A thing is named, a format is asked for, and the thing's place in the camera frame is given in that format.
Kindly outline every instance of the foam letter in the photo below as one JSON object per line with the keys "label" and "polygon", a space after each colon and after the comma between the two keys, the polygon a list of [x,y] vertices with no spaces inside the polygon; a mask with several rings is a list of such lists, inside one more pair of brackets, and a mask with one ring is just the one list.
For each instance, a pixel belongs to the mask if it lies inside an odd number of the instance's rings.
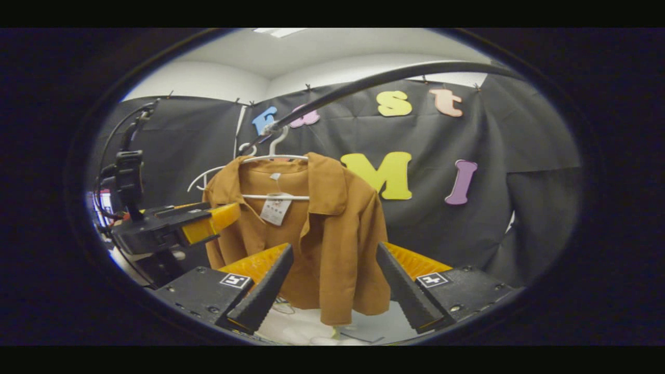
{"label": "foam letter", "polygon": [[402,91],[384,91],[376,95],[376,101],[380,104],[378,112],[385,117],[406,116],[413,110],[406,97]]}
{"label": "foam letter", "polygon": [[478,169],[478,164],[465,160],[457,160],[455,167],[458,169],[458,176],[455,179],[455,186],[453,186],[452,192],[446,198],[446,202],[450,205],[462,205],[468,201],[466,193],[469,191],[471,177],[473,176],[473,172]]}
{"label": "foam letter", "polygon": [[275,117],[273,117],[273,114],[275,113],[277,113],[277,108],[271,106],[270,108],[266,109],[265,112],[259,114],[257,118],[254,118],[254,120],[251,121],[254,126],[256,126],[258,135],[261,135],[261,131],[263,131],[264,127],[275,122]]}
{"label": "foam letter", "polygon": [[[293,112],[295,112],[296,110],[298,110],[298,108],[302,108],[303,106],[305,106],[305,105],[303,104],[303,105],[301,105],[301,106],[296,107],[296,109],[293,109],[293,110],[291,111],[291,113],[293,113]],[[291,122],[291,123],[289,124],[289,126],[291,126],[292,128],[296,128],[296,127],[300,127],[300,126],[302,126],[302,125],[304,125],[304,124],[314,124],[314,123],[317,123],[317,121],[318,121],[320,118],[321,118],[321,116],[319,116],[319,114],[317,113],[317,111],[316,111],[316,110],[313,110],[313,111],[307,113],[306,115],[304,115],[304,116],[298,118],[297,120],[294,120],[293,122]]]}
{"label": "foam letter", "polygon": [[359,175],[370,184],[377,192],[386,185],[381,196],[386,200],[408,200],[411,199],[409,191],[406,167],[411,161],[411,154],[407,152],[391,152],[381,162],[378,170],[362,153],[345,154],[340,159],[346,167]]}
{"label": "foam letter", "polygon": [[462,102],[461,97],[453,95],[451,90],[430,90],[430,93],[435,95],[434,106],[436,106],[441,113],[451,117],[462,116],[462,111],[460,109],[455,109],[455,106],[453,105],[454,101]]}

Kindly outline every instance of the clothes tag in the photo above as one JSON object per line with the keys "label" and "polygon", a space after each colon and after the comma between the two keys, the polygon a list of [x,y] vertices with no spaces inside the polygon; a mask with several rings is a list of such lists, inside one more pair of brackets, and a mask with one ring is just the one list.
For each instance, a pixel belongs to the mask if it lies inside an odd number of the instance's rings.
{"label": "clothes tag", "polygon": [[[280,192],[278,194],[268,194],[268,196],[277,197],[292,195]],[[291,200],[266,200],[265,204],[263,205],[263,210],[261,211],[261,218],[263,218],[266,222],[272,223],[273,225],[282,226],[282,221],[284,220],[284,216],[286,215],[290,205]]]}

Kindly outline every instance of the white hanger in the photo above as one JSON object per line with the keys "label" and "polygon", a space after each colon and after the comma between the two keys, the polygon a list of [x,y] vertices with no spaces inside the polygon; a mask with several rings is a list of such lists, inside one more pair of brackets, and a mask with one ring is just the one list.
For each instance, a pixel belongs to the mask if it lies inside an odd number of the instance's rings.
{"label": "white hanger", "polygon": [[[287,137],[288,133],[289,133],[289,127],[284,126],[283,129],[282,129],[282,135],[280,135],[279,138],[273,140],[270,143],[269,152],[268,152],[267,156],[258,156],[258,157],[248,158],[247,160],[244,160],[242,162],[242,164],[247,164],[248,162],[258,161],[258,160],[270,160],[270,159],[273,159],[273,158],[293,158],[293,159],[297,159],[297,160],[309,160],[305,156],[296,156],[296,155],[293,155],[293,154],[275,154],[275,149],[276,149],[277,145],[279,143],[281,143],[282,140],[284,140],[284,138]],[[248,145],[249,145],[249,143],[242,144],[239,147],[239,150],[242,151]],[[256,154],[256,152],[257,152],[256,146],[252,146],[252,153],[250,153],[249,155],[254,156]],[[207,174],[210,173],[210,172],[221,170],[223,168],[224,168],[224,166],[219,166],[217,168],[212,168],[210,170],[205,171],[204,173],[202,173],[201,175],[196,177],[196,179],[194,179],[192,181],[192,183],[190,183],[190,186],[187,188],[187,192],[189,192],[192,189],[192,186],[201,178],[203,178],[203,187],[196,186],[196,188],[198,188],[200,191],[205,190],[205,186],[207,186]],[[266,200],[309,200],[309,196],[243,195],[243,197],[244,198],[266,199]]]}
{"label": "white hanger", "polygon": [[[270,143],[270,148],[267,156],[258,156],[258,157],[252,157],[248,158],[247,160],[244,160],[241,162],[241,164],[247,164],[248,162],[252,161],[258,161],[258,160],[270,160],[273,158],[294,158],[297,160],[309,160],[305,156],[296,156],[294,154],[275,154],[275,149],[279,143],[284,140],[284,138],[287,137],[289,134],[289,127],[284,126],[282,128],[282,135],[279,136],[279,138],[275,139]],[[243,195],[244,198],[252,198],[252,199],[266,199],[266,200],[309,200],[309,196],[268,196],[268,195]]]}
{"label": "white hanger", "polygon": [[[249,143],[242,144],[239,147],[239,150],[245,149],[245,147],[248,146],[248,145],[249,145]],[[254,156],[255,154],[256,154],[256,146],[252,146],[252,151],[249,155]],[[208,175],[208,173],[214,172],[214,171],[217,171],[217,170],[221,170],[221,169],[224,169],[224,166],[218,166],[217,168],[212,168],[210,170],[206,170],[205,172],[201,173],[201,175],[199,175],[198,177],[194,178],[194,180],[192,180],[192,183],[190,183],[190,186],[187,187],[187,192],[189,192],[192,189],[192,186],[194,185],[194,183],[196,183],[201,178],[203,178],[203,187],[196,186],[196,188],[198,188],[199,191],[205,190],[205,187],[207,186],[207,175]]]}

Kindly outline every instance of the hanger hook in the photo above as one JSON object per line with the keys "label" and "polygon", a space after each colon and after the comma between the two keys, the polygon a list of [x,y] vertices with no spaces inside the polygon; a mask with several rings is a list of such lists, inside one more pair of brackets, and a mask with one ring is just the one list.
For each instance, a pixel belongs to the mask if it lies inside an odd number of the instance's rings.
{"label": "hanger hook", "polygon": [[288,134],[289,134],[289,127],[288,127],[288,126],[284,126],[284,127],[282,128],[282,135],[280,135],[279,138],[273,140],[273,142],[270,143],[270,151],[268,152],[268,155],[269,155],[269,156],[274,156],[274,155],[276,155],[276,151],[275,151],[275,149],[276,149],[277,145],[278,145],[279,143],[281,143],[282,140],[284,140],[284,139],[287,137]]}
{"label": "hanger hook", "polygon": [[[244,143],[240,147],[238,147],[238,151],[242,152],[243,149],[247,148],[249,146],[249,143]],[[254,156],[256,154],[256,146],[251,147],[251,153],[248,156]]]}

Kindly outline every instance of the black cable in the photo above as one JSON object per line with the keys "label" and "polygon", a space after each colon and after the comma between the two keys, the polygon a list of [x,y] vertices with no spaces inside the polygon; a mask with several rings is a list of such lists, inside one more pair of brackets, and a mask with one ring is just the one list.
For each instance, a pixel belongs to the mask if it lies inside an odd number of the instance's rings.
{"label": "black cable", "polygon": [[[124,118],[123,118],[123,119],[122,119],[122,120],[121,120],[121,121],[120,121],[120,122],[119,122],[119,123],[113,128],[113,130],[111,130],[111,133],[108,135],[108,139],[106,139],[106,143],[104,144],[104,148],[102,149],[102,154],[101,154],[101,156],[100,156],[100,160],[99,160],[99,172],[98,172],[98,174],[97,174],[97,179],[96,179],[95,186],[94,186],[94,189],[95,189],[95,192],[96,192],[96,197],[97,197],[97,199],[95,199],[95,201],[97,202],[98,206],[100,207],[100,211],[102,212],[102,215],[104,215],[104,213],[106,213],[106,212],[101,208],[101,206],[102,206],[102,196],[101,196],[101,193],[100,193],[100,189],[101,189],[100,176],[101,176],[101,174],[102,174],[102,170],[104,169],[104,156],[106,155],[106,151],[108,150],[108,145],[111,143],[111,139],[113,139],[113,136],[116,134],[116,132],[118,131],[118,129],[122,126],[122,124],[125,123],[125,121],[127,121],[127,120],[128,120],[131,116],[133,116],[134,114],[136,114],[136,113],[138,113],[138,112],[140,112],[140,111],[142,111],[142,110],[145,110],[145,109],[147,109],[147,108],[149,108],[149,107],[151,107],[151,106],[153,106],[153,105],[155,105],[155,104],[156,104],[156,102],[151,102],[151,103],[149,103],[149,104],[145,104],[145,105],[139,107],[138,109],[133,110],[130,114],[127,114],[127,116],[125,116],[125,117],[124,117]],[[114,245],[116,248],[118,248],[118,252],[120,252],[120,255],[122,256],[122,258],[124,258],[125,261],[127,261],[127,264],[129,264],[129,266],[131,266],[132,269],[134,269],[134,271],[135,271],[138,275],[141,276],[141,278],[143,278],[146,282],[148,282],[148,284],[150,284],[150,287],[152,287],[152,288],[154,288],[154,289],[157,289],[157,286],[156,286],[152,281],[150,281],[150,280],[148,279],[148,277],[145,276],[142,272],[139,272],[138,269],[134,266],[134,264],[132,264],[132,262],[130,262],[130,260],[124,255],[124,252],[122,251],[122,247],[118,244],[118,242],[116,241],[116,239],[114,238],[114,236],[110,233],[110,232],[111,232],[111,229],[110,229],[110,227],[108,226],[108,224],[106,223],[106,220],[100,220],[100,224],[102,224],[102,226],[104,227],[104,229],[108,232],[108,237],[111,239],[111,242],[113,243],[113,245]]]}
{"label": "black cable", "polygon": [[[520,74],[512,70],[505,69],[503,67],[498,67],[495,65],[487,65],[481,63],[448,61],[448,62],[410,65],[407,67],[402,67],[399,69],[378,73],[363,79],[358,79],[355,82],[340,87],[337,90],[334,90],[333,92],[325,95],[324,97],[318,98],[317,100],[314,100],[309,104],[301,106],[297,110],[294,110],[292,113],[287,114],[281,120],[274,122],[271,126],[271,130],[272,131],[279,130],[280,128],[286,126],[287,124],[293,122],[294,120],[306,115],[307,113],[316,110],[324,105],[330,104],[331,102],[339,100],[340,98],[348,96],[350,94],[358,93],[360,91],[370,89],[378,85],[383,85],[385,83],[398,81],[400,79],[407,79],[411,77],[419,77],[422,75],[440,74],[440,73],[486,73],[486,74],[503,75],[505,77],[519,79],[520,81],[526,81],[524,77],[522,77]],[[252,146],[255,146],[256,144],[267,138],[269,135],[270,134],[263,134],[263,135],[259,134],[259,136],[255,140],[249,143],[249,146],[240,151],[240,156],[242,156]]]}

